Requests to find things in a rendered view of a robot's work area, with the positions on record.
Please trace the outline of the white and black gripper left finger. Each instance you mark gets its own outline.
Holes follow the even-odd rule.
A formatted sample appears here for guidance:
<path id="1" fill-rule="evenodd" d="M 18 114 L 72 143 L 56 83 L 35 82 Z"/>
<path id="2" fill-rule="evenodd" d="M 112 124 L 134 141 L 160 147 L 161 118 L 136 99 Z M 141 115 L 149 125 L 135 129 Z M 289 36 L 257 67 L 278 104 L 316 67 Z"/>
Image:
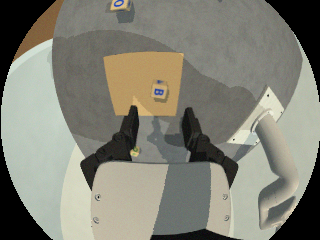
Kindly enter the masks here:
<path id="1" fill-rule="evenodd" d="M 112 136 L 112 140 L 81 161 L 80 167 L 91 191 L 100 164 L 112 160 L 132 161 L 130 151 L 136 147 L 138 128 L 138 108 L 131 105 L 128 116 L 123 118 L 120 131 Z"/>

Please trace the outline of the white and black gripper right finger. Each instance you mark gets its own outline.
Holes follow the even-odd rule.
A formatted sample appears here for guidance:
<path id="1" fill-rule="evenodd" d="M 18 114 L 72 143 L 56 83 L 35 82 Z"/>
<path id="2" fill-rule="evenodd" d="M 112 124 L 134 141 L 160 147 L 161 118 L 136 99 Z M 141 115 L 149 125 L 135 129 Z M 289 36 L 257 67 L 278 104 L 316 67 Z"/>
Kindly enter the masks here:
<path id="1" fill-rule="evenodd" d="M 225 156 L 219 148 L 210 143 L 210 138 L 202 133 L 198 118 L 195 118 L 192 107 L 185 109 L 182 131 L 185 148 L 191 152 L 189 162 L 207 161 L 220 164 L 226 173 L 229 188 L 231 188 L 239 166 L 235 161 Z"/>

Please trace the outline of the tan flat mat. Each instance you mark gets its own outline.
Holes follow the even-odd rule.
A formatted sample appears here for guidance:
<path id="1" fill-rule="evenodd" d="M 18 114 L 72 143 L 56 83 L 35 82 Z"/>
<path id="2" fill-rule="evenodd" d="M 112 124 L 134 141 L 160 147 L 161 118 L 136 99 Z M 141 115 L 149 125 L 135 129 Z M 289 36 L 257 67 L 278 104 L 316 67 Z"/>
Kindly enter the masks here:
<path id="1" fill-rule="evenodd" d="M 104 66 L 116 115 L 176 116 L 184 53 L 132 52 L 105 56 Z M 167 81 L 165 99 L 151 96 L 153 79 Z"/>

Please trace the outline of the wooden letter block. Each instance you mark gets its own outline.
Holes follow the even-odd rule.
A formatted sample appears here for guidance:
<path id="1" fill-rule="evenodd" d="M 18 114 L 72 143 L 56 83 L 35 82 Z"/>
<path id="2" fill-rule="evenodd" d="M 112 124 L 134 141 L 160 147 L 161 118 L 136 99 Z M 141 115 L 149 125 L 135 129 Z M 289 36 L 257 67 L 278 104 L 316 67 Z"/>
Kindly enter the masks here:
<path id="1" fill-rule="evenodd" d="M 167 89 L 167 81 L 153 79 L 150 97 L 165 99 Z"/>
<path id="2" fill-rule="evenodd" d="M 113 12 L 130 11 L 132 0 L 112 0 L 110 10 Z"/>
<path id="3" fill-rule="evenodd" d="M 134 149 L 132 149 L 132 150 L 130 151 L 131 155 L 137 157 L 137 155 L 139 154 L 139 148 L 140 148 L 140 147 L 138 147 L 138 146 L 134 147 Z"/>

